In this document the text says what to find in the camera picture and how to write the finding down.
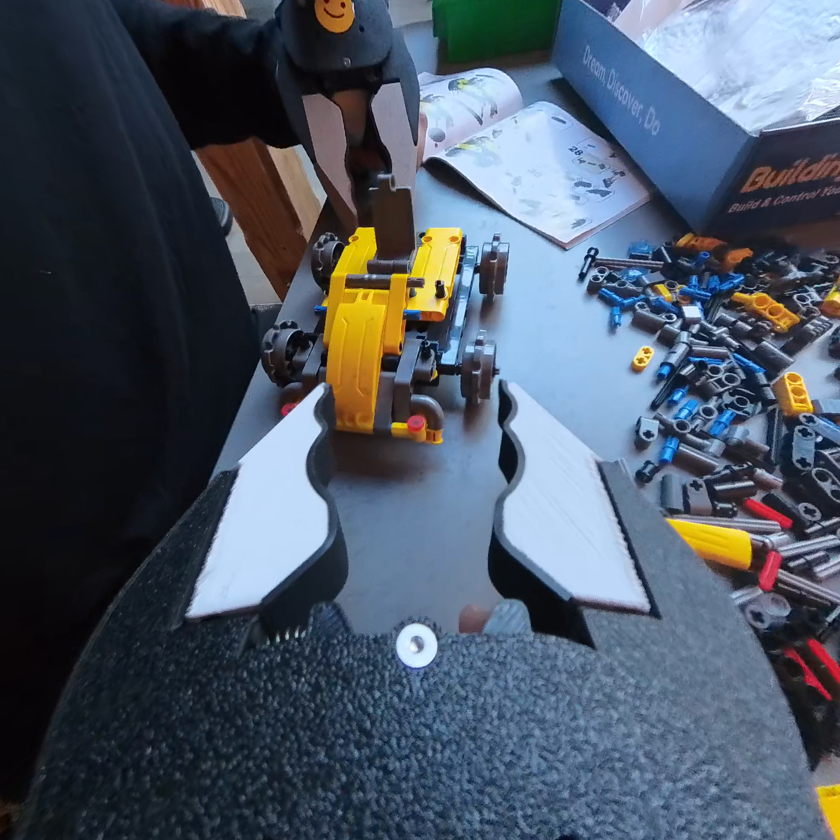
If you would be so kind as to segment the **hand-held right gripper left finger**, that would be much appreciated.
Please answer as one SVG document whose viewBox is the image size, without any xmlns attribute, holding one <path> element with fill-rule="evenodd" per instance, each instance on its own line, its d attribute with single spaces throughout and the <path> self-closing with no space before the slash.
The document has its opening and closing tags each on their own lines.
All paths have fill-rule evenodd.
<svg viewBox="0 0 840 840">
<path fill-rule="evenodd" d="M 185 619 L 255 616 L 266 634 L 304 628 L 349 560 L 329 482 L 334 397 L 317 385 L 234 469 Z"/>
</svg>

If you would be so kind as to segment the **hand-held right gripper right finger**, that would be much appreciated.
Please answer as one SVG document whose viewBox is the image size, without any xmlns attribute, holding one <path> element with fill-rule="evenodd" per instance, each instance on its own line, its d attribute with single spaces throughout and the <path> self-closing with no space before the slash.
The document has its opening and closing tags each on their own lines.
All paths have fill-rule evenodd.
<svg viewBox="0 0 840 840">
<path fill-rule="evenodd" d="M 506 484 L 494 507 L 490 580 L 528 604 L 650 615 L 601 460 L 518 384 L 498 383 L 498 466 Z"/>
</svg>

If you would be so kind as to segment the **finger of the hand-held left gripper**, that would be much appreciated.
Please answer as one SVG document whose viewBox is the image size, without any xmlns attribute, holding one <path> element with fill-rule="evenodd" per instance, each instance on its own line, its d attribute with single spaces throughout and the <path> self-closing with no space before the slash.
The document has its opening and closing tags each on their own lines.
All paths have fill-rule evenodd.
<svg viewBox="0 0 840 840">
<path fill-rule="evenodd" d="M 311 138 L 312 162 L 343 230 L 359 225 L 354 187 L 348 172 L 348 141 L 340 106 L 321 93 L 302 97 Z"/>
<path fill-rule="evenodd" d="M 391 163 L 399 187 L 414 189 L 419 138 L 419 93 L 404 92 L 400 81 L 381 85 L 371 100 L 371 116 L 379 141 Z"/>
</svg>

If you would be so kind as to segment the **yellow toy brick car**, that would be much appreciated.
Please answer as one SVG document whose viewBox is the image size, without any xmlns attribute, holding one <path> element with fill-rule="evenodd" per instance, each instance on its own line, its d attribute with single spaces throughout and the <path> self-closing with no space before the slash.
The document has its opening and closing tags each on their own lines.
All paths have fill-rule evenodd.
<svg viewBox="0 0 840 840">
<path fill-rule="evenodd" d="M 509 244 L 495 234 L 467 246 L 459 227 L 418 232 L 411 190 L 392 175 L 379 177 L 371 197 L 371 226 L 347 241 L 323 234 L 313 246 L 324 294 L 315 329 L 279 320 L 262 364 L 285 413 L 326 383 L 339 431 L 439 445 L 444 410 L 417 388 L 452 375 L 468 404 L 490 399 L 497 345 L 485 330 L 466 337 L 467 311 L 474 285 L 489 301 L 503 293 Z"/>
</svg>

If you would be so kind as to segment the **pile of small brick connectors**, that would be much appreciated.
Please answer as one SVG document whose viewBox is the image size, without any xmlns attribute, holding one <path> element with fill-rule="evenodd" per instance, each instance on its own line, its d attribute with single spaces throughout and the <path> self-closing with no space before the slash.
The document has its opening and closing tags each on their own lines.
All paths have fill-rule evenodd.
<svg viewBox="0 0 840 840">
<path fill-rule="evenodd" d="M 656 393 L 635 426 L 654 485 L 684 534 L 750 537 L 723 550 L 732 598 L 781 683 L 813 770 L 838 759 L 838 394 L 795 363 L 816 354 L 838 383 L 838 248 L 744 247 L 686 234 L 585 252 L 578 281 L 648 334 Z"/>
</svg>

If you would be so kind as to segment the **person's left forearm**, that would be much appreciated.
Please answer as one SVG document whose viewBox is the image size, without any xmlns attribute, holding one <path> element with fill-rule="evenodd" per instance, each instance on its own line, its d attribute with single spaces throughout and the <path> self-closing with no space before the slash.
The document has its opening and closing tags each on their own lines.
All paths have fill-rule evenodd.
<svg viewBox="0 0 840 840">
<path fill-rule="evenodd" d="M 112 5 L 192 150 L 300 143 L 281 98 L 277 23 L 157 1 Z"/>
</svg>

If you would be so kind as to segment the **wooden furniture leg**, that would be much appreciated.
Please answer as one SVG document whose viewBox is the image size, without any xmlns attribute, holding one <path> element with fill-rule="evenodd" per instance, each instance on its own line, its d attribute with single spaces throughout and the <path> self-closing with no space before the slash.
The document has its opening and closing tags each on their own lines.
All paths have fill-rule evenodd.
<svg viewBox="0 0 840 840">
<path fill-rule="evenodd" d="M 299 148 L 259 140 L 210 145 L 198 160 L 230 205 L 250 253 L 284 300 L 305 255 L 325 196 Z"/>
</svg>

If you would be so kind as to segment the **green crate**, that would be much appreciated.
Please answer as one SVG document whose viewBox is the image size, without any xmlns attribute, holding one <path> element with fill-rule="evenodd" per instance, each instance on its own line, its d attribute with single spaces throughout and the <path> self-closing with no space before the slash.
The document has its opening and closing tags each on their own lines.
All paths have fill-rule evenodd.
<svg viewBox="0 0 840 840">
<path fill-rule="evenodd" d="M 452 63 L 547 51 L 561 1 L 433 1 L 433 33 Z"/>
</svg>

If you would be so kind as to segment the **open instruction booklet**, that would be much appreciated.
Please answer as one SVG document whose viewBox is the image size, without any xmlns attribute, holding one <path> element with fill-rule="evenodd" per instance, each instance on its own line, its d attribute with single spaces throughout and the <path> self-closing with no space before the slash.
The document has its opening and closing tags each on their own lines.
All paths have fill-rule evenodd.
<svg viewBox="0 0 840 840">
<path fill-rule="evenodd" d="M 650 184 L 620 150 L 549 101 L 525 105 L 493 68 L 418 76 L 423 162 L 445 164 L 502 212 L 564 248 L 645 204 Z"/>
</svg>

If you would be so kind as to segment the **blue cardboard kit box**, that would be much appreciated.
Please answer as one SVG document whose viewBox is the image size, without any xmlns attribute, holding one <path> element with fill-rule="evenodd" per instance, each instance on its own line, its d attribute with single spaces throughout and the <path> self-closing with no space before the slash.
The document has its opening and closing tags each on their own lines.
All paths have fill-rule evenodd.
<svg viewBox="0 0 840 840">
<path fill-rule="evenodd" d="M 562 2 L 552 61 L 697 233 L 838 217 L 838 118 L 751 134 L 602 15 Z"/>
</svg>

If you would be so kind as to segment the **person's dark clothing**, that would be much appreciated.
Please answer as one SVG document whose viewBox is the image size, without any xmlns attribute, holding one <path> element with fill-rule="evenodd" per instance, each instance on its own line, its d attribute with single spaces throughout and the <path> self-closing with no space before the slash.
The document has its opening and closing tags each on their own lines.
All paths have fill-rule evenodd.
<svg viewBox="0 0 840 840">
<path fill-rule="evenodd" d="M 2 3 L 2 799 L 256 366 L 193 150 L 112 2 Z"/>
</svg>

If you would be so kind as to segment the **crumpled clear plastic bags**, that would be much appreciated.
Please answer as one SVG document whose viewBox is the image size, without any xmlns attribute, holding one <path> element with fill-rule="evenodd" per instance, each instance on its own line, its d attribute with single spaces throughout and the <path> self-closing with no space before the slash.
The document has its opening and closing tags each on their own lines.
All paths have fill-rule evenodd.
<svg viewBox="0 0 840 840">
<path fill-rule="evenodd" d="M 838 116 L 838 1 L 633 1 L 608 18 L 751 133 Z"/>
</svg>

